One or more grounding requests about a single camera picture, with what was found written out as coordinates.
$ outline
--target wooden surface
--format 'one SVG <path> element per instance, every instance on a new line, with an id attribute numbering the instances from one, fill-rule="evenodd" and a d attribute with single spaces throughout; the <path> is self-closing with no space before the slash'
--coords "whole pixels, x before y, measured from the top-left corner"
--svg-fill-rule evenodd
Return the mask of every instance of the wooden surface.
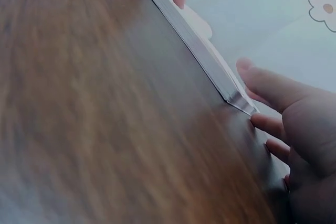
<path id="1" fill-rule="evenodd" d="M 0 223 L 284 216 L 263 137 L 150 0 L 0 0 L 0 52 Z"/>

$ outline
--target cartoon flower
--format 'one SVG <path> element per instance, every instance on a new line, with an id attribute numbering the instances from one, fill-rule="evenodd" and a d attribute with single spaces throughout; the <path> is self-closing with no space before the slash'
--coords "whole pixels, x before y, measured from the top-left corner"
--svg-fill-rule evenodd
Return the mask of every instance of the cartoon flower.
<path id="1" fill-rule="evenodd" d="M 324 22 L 329 30 L 336 33 L 336 0 L 308 0 L 312 9 L 309 15 L 317 22 Z"/>

